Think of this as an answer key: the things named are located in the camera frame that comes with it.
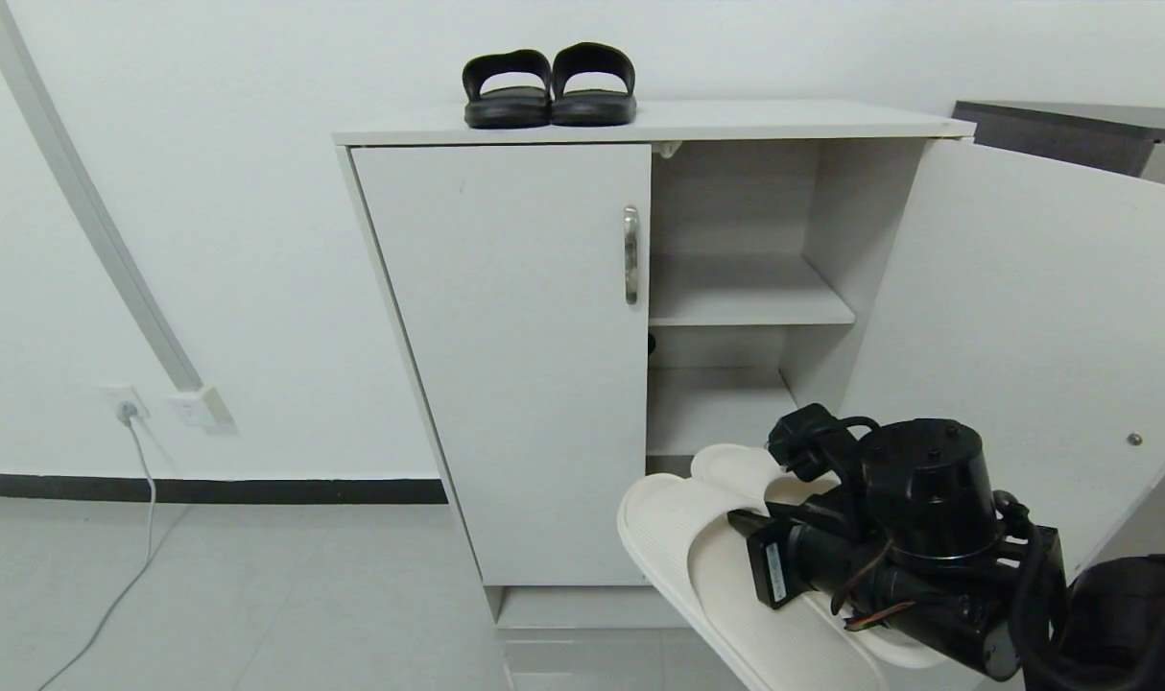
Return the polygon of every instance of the wall switch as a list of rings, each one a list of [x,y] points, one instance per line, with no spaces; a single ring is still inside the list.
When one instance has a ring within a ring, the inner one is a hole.
[[[149,415],[148,407],[140,401],[139,393],[133,386],[126,383],[110,385],[104,383],[100,386],[100,396],[105,396],[105,400],[110,404],[110,411],[116,415],[118,407],[121,403],[134,403],[135,410],[139,410],[139,418],[147,418]]]
[[[174,394],[169,397],[169,403],[177,413],[177,419],[191,428],[218,428],[232,422],[232,416],[224,407],[224,399],[220,399],[220,393],[214,386],[205,386],[191,393]]]

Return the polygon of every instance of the label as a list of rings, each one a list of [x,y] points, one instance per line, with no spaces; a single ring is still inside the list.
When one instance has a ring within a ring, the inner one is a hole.
[[[765,563],[770,567],[770,591],[778,602],[788,595],[788,585],[783,579],[783,562],[779,559],[779,543],[771,543],[765,549]]]

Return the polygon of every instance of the black sandal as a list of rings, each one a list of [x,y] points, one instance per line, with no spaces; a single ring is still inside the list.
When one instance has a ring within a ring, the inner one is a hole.
[[[531,49],[473,57],[464,65],[464,91],[467,92],[464,122],[473,129],[546,126],[548,82],[551,72],[548,57]],[[543,86],[508,86],[481,92],[487,79],[500,73],[535,75],[543,82]]]
[[[579,73],[610,73],[626,83],[626,92],[585,89],[565,92]],[[634,64],[624,52],[602,43],[570,45],[552,59],[552,124],[566,127],[609,127],[634,121]]]

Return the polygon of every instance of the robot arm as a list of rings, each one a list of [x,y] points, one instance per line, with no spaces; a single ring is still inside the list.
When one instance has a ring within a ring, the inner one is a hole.
[[[870,432],[855,438],[850,428]],[[834,615],[849,607],[846,629],[892,627],[998,682],[1024,669],[1031,691],[1165,689],[1151,685],[1165,674],[1165,612],[1149,640],[1128,640],[1104,622],[1097,635],[1135,648],[1117,668],[1104,669],[1106,656],[1092,665],[1066,655],[1100,648],[1090,630],[1069,626],[1086,621],[1073,612],[1090,604],[1082,580],[1074,591],[1066,585],[1055,529],[1035,526],[1012,494],[991,491],[976,430],[948,419],[882,428],[836,419],[814,403],[784,416],[767,449],[803,481],[840,478],[798,506],[768,503],[768,516],[727,516],[746,538],[768,607],[822,591]]]

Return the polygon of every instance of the silver door handle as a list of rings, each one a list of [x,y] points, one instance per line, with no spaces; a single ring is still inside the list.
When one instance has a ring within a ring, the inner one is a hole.
[[[638,303],[638,210],[626,206],[626,303]]]

